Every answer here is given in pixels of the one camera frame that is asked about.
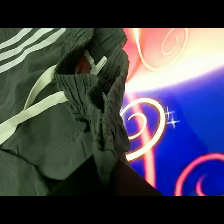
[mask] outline spiral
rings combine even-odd
[[[151,98],[140,98],[140,99],[132,101],[126,107],[124,107],[124,109],[120,112],[121,117],[123,117],[124,114],[126,113],[126,111],[129,110],[131,107],[134,107],[134,106],[136,106],[138,104],[142,104],[142,103],[152,105],[158,110],[158,112],[159,112],[159,125],[158,125],[158,128],[157,128],[154,136],[152,137],[152,139],[146,145],[144,145],[140,149],[138,149],[134,152],[130,152],[126,155],[128,161],[137,159],[138,157],[145,154],[148,150],[150,150],[159,141],[160,137],[162,136],[162,134],[164,132],[164,128],[165,128],[165,124],[166,124],[166,115],[165,115],[165,111],[164,111],[163,107],[161,106],[161,104],[159,102],[157,102],[156,100],[151,99]],[[135,134],[133,136],[129,136],[130,140],[134,140],[137,137],[139,137],[144,132],[144,130],[147,126],[147,118],[142,113],[135,113],[135,114],[131,115],[128,118],[128,120],[130,120],[131,118],[136,117],[136,116],[139,116],[143,119],[143,126],[137,134]]]
[[[179,38],[178,38],[178,36],[176,35],[176,44],[175,44],[175,46],[174,46],[170,51],[168,51],[168,52],[166,52],[166,51],[164,50],[164,45],[166,44],[167,38],[171,35],[171,33],[172,33],[175,29],[176,29],[176,28],[172,28],[172,29],[167,33],[165,39],[163,40],[163,43],[162,43],[162,54],[163,54],[164,56],[168,56],[168,55],[172,54],[172,53],[176,50],[176,48],[177,48],[177,45],[178,45],[178,42],[179,42]],[[187,41],[188,41],[188,29],[187,29],[187,28],[184,28],[184,31],[185,31],[185,39],[184,39],[183,46],[181,47],[181,49],[180,49],[179,53],[176,55],[176,57],[175,57],[172,61],[170,61],[170,63],[169,63],[168,65],[173,64],[173,63],[180,57],[180,55],[183,53],[183,51],[184,51],[184,49],[185,49],[185,47],[186,47],[186,45],[187,45]],[[153,67],[153,66],[151,66],[150,64],[148,64],[148,63],[145,61],[145,59],[144,59],[144,57],[143,57],[143,54],[142,54],[142,50],[141,50],[140,34],[139,34],[139,32],[140,32],[140,31],[139,31],[139,28],[134,28],[134,35],[135,35],[136,46],[137,46],[137,49],[138,49],[139,57],[140,57],[140,59],[141,59],[143,65],[144,65],[147,69],[149,69],[150,71],[152,71],[152,72],[159,72],[159,71],[161,71],[161,70],[163,70],[163,69],[166,69],[167,66],[163,66],[163,67]]]
[[[224,155],[215,153],[215,154],[208,154],[204,156],[200,156],[197,159],[195,159],[193,162],[191,162],[180,174],[180,176],[177,179],[174,195],[175,196],[182,196],[183,194],[183,187],[184,183],[187,179],[187,177],[190,175],[190,173],[199,165],[205,162],[213,161],[213,160],[219,160],[221,162],[224,162]],[[196,183],[196,194],[198,196],[206,196],[202,191],[202,182],[206,175],[199,178],[198,182]]]

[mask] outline drawstring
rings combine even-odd
[[[107,58],[103,57],[99,61],[99,63],[95,65],[94,59],[89,54],[86,57],[90,65],[92,66],[92,70],[90,73],[94,75],[97,75],[107,62]],[[36,81],[36,83],[34,84],[33,88],[29,93],[29,96],[26,100],[23,110],[19,114],[13,116],[12,118],[0,124],[0,145],[3,144],[6,140],[10,138],[10,136],[14,134],[19,124],[23,123],[24,121],[32,117],[37,116],[38,114],[44,112],[50,107],[68,101],[64,92],[59,91],[46,97],[39,103],[32,105],[32,103],[36,99],[37,95],[41,92],[41,90],[43,90],[53,80],[55,67],[56,65],[48,68]]]

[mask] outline red swirl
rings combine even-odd
[[[212,160],[219,160],[219,161],[224,162],[224,155],[219,154],[219,153],[208,154],[208,155],[200,156],[197,159],[195,159],[193,162],[191,162],[178,177],[176,186],[175,186],[175,190],[174,190],[174,195],[182,196],[184,182],[186,181],[189,174],[200,164],[209,162]],[[202,181],[204,180],[204,178],[205,178],[205,176],[202,176],[196,184],[196,193],[199,196],[205,196],[205,194],[202,191],[202,187],[201,187]]]

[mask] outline wallpaper graphic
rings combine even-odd
[[[224,195],[224,29],[124,31],[127,159],[164,195]]]

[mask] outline screen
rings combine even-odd
[[[224,195],[224,29],[124,31],[131,166],[163,195]]]

